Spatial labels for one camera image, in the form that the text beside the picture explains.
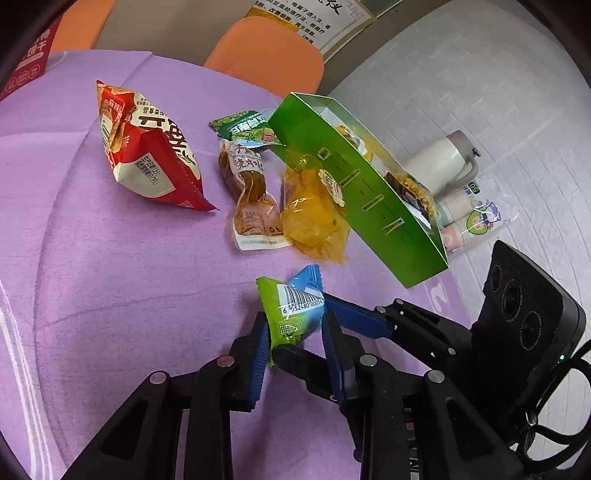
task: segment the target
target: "barcode label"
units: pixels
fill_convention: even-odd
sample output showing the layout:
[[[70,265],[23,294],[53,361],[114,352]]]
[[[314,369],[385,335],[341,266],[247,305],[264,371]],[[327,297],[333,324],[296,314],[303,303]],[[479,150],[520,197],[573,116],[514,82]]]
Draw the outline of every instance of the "barcode label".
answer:
[[[113,122],[109,119],[108,116],[102,115],[100,117],[100,134],[103,137],[103,143],[105,144],[105,149],[109,143],[109,136],[111,134],[111,128],[113,128]]]
[[[277,285],[277,293],[279,294],[281,314],[284,317],[313,310],[324,303],[321,293],[315,295],[288,285]]]

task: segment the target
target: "barcode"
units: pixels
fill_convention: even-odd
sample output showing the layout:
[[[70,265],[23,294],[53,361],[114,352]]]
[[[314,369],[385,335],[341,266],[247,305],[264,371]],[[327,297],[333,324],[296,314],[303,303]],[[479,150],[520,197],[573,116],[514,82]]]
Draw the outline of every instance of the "barcode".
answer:
[[[100,124],[100,133],[103,135],[103,143],[105,144],[105,146],[107,146],[107,143],[109,143],[109,130],[107,129],[106,125],[101,123]]]
[[[322,297],[292,288],[288,285],[277,285],[279,304],[284,317],[306,312],[324,303]]]

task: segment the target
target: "cartoon character print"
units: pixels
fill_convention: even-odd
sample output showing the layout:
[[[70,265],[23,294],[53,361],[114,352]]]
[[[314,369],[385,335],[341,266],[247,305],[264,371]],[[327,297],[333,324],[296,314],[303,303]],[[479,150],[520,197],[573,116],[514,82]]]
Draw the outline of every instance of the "cartoon character print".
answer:
[[[474,211],[468,216],[466,228],[474,235],[483,235],[494,227],[494,223],[501,221],[501,213],[494,202],[478,201]]]

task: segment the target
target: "red snack bag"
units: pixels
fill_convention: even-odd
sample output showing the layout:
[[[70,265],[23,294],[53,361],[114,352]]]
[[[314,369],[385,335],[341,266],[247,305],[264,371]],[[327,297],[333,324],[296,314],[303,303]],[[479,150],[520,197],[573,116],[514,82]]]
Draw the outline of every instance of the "red snack bag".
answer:
[[[53,22],[29,47],[27,54],[18,63],[17,68],[12,72],[0,92],[0,100],[45,73],[53,37],[56,35],[60,21],[61,17]]]
[[[216,210],[180,128],[140,93],[97,80],[100,132],[115,180],[159,202]]]

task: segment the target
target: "green snack package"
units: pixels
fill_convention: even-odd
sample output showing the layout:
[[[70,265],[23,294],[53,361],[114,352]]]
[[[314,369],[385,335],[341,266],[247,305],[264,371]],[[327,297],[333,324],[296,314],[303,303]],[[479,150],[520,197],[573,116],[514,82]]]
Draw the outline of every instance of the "green snack package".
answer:
[[[255,110],[228,115],[209,125],[220,137],[251,150],[282,145],[267,119]]]
[[[271,350],[284,343],[298,345],[320,328],[324,295],[317,264],[308,265],[287,284],[261,277],[256,286],[269,322]]]

